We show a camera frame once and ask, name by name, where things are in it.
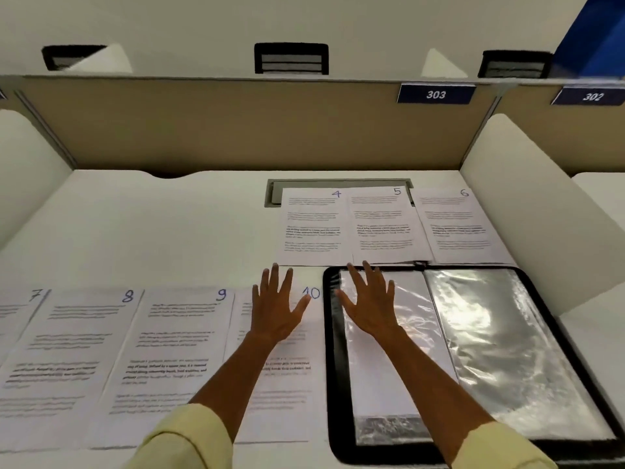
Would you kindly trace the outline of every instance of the rolled-up sleeve cuff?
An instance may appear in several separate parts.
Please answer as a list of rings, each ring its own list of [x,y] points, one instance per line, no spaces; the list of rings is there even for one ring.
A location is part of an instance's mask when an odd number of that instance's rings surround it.
[[[160,421],[140,447],[163,433],[178,434],[189,441],[208,469],[232,467],[232,441],[228,431],[221,418],[204,405],[179,406]]]
[[[540,449],[502,423],[491,422],[468,434],[452,469],[517,469],[532,463],[558,466]]]

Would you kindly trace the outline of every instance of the numbered page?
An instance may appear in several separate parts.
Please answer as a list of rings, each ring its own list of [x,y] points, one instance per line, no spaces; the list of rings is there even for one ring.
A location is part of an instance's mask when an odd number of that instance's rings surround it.
[[[0,450],[76,446],[142,295],[50,293],[0,368]]]
[[[432,260],[425,232],[405,186],[348,191],[355,263]]]
[[[300,325],[280,342],[262,369],[236,443],[310,441],[324,434],[325,360],[321,285],[293,284],[293,309],[303,294],[312,299]],[[251,287],[238,290],[232,309],[226,358],[251,326]]]
[[[344,190],[289,188],[282,193],[277,262],[345,265],[352,260]]]
[[[0,365],[18,341],[49,290],[0,290]]]
[[[147,290],[90,427],[86,446],[135,447],[219,369],[232,290]]]
[[[516,265],[471,189],[414,189],[412,197],[435,263]]]
[[[410,338],[457,381],[438,315],[425,277],[420,271],[384,273],[395,281],[395,316]],[[340,287],[356,302],[354,282],[347,271],[340,274]],[[378,342],[345,319],[349,380],[355,417],[414,417],[419,414],[406,386]]]

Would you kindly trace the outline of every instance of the black folder border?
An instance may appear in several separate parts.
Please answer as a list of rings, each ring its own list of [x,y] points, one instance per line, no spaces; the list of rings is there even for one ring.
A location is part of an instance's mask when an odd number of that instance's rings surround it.
[[[625,457],[625,432],[603,394],[567,339],[556,318],[551,315],[525,272],[511,266],[381,266],[382,271],[424,271],[426,269],[510,269],[525,285],[544,322],[551,330],[574,371],[597,405],[601,415],[614,432],[615,440],[571,441],[532,440],[560,466],[618,466],[614,460]],[[349,381],[349,361],[345,326],[340,303],[334,291],[340,287],[340,272],[346,267],[330,267],[323,274],[324,328],[326,338],[327,427],[330,448],[345,464],[353,465],[437,465],[444,464],[442,455],[432,442],[402,445],[357,446]]]

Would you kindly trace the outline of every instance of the transparent sheet protector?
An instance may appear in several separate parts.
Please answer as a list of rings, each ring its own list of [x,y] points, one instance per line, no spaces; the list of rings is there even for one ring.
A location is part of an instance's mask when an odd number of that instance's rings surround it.
[[[420,271],[384,273],[395,281],[395,315],[410,338],[457,380],[436,311]],[[349,272],[340,286],[355,303]],[[379,344],[361,331],[343,311],[357,445],[389,445],[431,441],[427,428],[401,378]]]
[[[614,434],[509,269],[426,270],[460,384],[527,438]]]

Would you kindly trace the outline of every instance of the forearm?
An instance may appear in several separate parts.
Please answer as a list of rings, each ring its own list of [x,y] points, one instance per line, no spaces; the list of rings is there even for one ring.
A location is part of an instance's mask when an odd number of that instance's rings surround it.
[[[449,466],[466,436],[493,418],[398,329],[379,338]]]
[[[273,347],[273,342],[248,333],[230,359],[189,401],[213,410],[221,418],[232,442],[239,431],[258,376]]]

